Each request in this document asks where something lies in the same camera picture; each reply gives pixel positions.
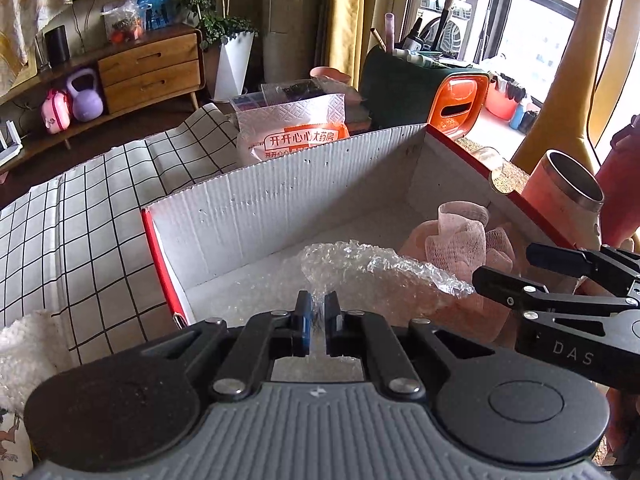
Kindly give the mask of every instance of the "purple kettlebell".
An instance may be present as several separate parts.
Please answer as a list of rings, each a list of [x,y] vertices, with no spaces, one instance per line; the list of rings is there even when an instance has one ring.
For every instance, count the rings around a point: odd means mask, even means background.
[[[94,77],[93,88],[87,88],[86,90],[78,91],[73,86],[73,81],[83,75],[91,75]],[[75,74],[72,74],[66,80],[66,88],[69,90],[71,97],[74,100],[73,113],[74,117],[78,121],[86,123],[93,121],[96,117],[99,117],[104,110],[102,99],[97,92],[98,76],[95,70],[92,68],[83,68],[78,70]]]

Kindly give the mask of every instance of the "gray textured grip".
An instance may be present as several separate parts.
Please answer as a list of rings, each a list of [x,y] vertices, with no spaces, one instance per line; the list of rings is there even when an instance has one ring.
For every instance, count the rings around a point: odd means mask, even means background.
[[[386,399],[371,383],[267,383],[247,400],[215,404],[193,436],[154,462],[101,474],[44,463],[28,478],[607,479],[587,461],[539,472],[483,463],[441,436],[423,407]]]

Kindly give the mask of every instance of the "white planter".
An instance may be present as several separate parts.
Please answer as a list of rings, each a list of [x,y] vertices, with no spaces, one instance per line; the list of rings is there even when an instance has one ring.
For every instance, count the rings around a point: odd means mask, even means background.
[[[253,43],[254,34],[243,32],[204,53],[207,89],[214,101],[228,101],[242,93]]]

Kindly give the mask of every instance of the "wooden floor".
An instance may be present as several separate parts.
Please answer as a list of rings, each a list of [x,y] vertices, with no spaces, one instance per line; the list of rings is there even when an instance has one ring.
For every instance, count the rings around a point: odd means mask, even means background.
[[[143,139],[178,126],[193,113],[189,95],[142,108],[101,124],[70,140],[71,150],[60,144],[11,170],[0,186],[0,208],[24,195],[32,186],[50,180],[114,146]]]

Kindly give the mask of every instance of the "orange label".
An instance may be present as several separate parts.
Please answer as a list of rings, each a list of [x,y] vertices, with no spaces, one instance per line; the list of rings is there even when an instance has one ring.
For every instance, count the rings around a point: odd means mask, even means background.
[[[264,155],[265,158],[274,158],[347,137],[349,131],[343,123],[292,126],[264,137]]]

